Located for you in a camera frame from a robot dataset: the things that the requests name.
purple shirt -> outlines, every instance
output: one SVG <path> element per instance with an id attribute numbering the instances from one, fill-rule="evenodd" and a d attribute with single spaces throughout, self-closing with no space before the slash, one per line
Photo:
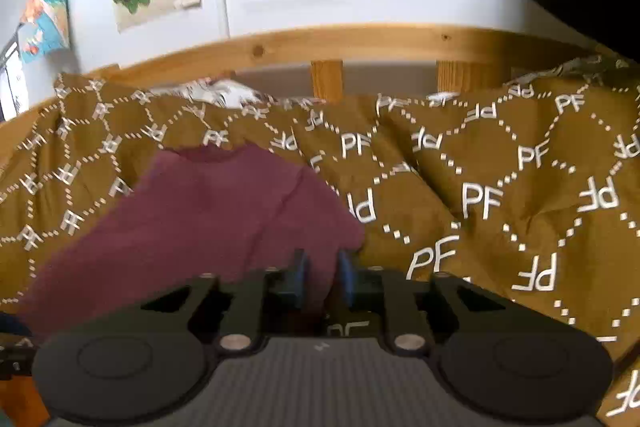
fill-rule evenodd
<path id="1" fill-rule="evenodd" d="M 225 282 L 308 254 L 318 308 L 337 252 L 364 241 L 360 224 L 307 166 L 254 144 L 165 150 L 132 195 L 55 254 L 22 300 L 39 337 L 114 311 L 202 273 Z"/>

round black pad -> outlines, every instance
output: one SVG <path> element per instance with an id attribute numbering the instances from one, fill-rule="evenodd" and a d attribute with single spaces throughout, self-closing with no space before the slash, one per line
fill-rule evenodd
<path id="1" fill-rule="evenodd" d="M 503 419 L 557 422 L 591 412 L 611 381 L 606 350 L 585 333 L 454 333 L 440 369 L 471 405 Z"/>
<path id="2" fill-rule="evenodd" d="M 190 333 L 57 335 L 39 350 L 33 378 L 46 406 L 73 420 L 132 421 L 178 402 L 204 375 Z"/>

orange object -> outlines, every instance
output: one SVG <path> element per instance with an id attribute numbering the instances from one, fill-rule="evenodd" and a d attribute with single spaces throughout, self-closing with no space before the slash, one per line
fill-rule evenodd
<path id="1" fill-rule="evenodd" d="M 15 427 L 41 427 L 49 413 L 30 377 L 0 381 L 0 408 Z"/>

wooden bed frame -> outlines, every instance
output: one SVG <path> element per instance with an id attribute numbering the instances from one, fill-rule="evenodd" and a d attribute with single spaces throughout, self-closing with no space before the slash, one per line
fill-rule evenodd
<path id="1" fill-rule="evenodd" d="M 299 28 L 214 42 L 120 68 L 88 73 L 129 86 L 149 88 L 216 78 L 236 70 L 310 62 L 314 94 L 330 102 L 342 97 L 343 60 L 436 60 L 438 90 L 465 92 L 497 87 L 511 68 L 553 68 L 593 50 L 516 33 L 463 26 L 369 24 Z M 40 107 L 0 124 L 0 166 L 29 134 Z"/>

bed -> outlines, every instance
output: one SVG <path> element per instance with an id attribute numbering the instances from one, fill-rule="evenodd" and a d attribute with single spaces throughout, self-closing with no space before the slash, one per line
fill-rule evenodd
<path id="1" fill-rule="evenodd" d="M 309 165 L 364 223 L 365 266 L 449 271 L 596 336 L 618 372 L 600 418 L 630 425 L 640 73 L 579 58 L 591 53 L 492 30 L 327 26 L 63 75 L 54 99 L 0 126 L 0 311 L 19 309 L 40 266 L 135 190 L 159 148 L 251 141 Z M 449 93 L 398 94 L 390 79 L 391 95 L 343 98 L 342 61 L 356 58 L 437 60 Z M 315 98 L 223 108 L 150 90 L 307 61 Z M 511 81 L 511 68 L 543 72 Z"/>

